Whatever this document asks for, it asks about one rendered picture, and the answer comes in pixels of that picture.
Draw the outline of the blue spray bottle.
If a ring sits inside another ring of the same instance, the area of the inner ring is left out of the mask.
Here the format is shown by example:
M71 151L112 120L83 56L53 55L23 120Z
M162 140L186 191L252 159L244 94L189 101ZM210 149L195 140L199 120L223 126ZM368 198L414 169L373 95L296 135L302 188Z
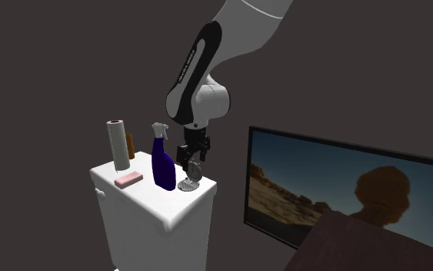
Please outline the blue spray bottle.
M167 191L176 187L175 164L165 152L164 141L167 139L168 125L155 122L152 124L155 138L152 146L152 174L155 184Z

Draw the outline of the brown cylinder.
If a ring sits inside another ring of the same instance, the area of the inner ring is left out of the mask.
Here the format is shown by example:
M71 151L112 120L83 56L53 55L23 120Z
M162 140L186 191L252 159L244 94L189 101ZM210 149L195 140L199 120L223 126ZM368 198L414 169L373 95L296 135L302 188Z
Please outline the brown cylinder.
M128 150L128 158L134 159L135 150L134 150L134 145L133 145L133 141L132 141L132 134L126 133L125 134L125 140L126 140L126 145L127 145L127 150Z

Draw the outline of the white paper towel roll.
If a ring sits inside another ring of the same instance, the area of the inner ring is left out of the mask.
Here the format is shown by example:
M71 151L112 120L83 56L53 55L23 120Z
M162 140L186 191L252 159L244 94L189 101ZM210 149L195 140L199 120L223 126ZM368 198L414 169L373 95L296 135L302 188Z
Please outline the white paper towel roll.
M115 170L124 171L130 167L124 122L122 120L110 120L106 125L112 148Z

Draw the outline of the pink soap bar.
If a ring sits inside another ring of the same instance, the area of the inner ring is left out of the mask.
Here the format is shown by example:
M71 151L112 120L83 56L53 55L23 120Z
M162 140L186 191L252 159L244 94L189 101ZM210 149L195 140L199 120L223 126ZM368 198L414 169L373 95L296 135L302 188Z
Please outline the pink soap bar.
M143 179L144 176L140 172L134 171L124 176L118 177L114 180L114 184L120 189L125 189L126 187L129 187Z

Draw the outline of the black framed landscape window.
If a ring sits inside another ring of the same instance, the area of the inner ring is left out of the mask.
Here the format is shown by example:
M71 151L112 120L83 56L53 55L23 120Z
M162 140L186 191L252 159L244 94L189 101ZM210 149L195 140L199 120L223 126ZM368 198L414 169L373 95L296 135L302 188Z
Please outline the black framed landscape window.
M297 248L326 210L433 248L433 159L251 127L245 223Z

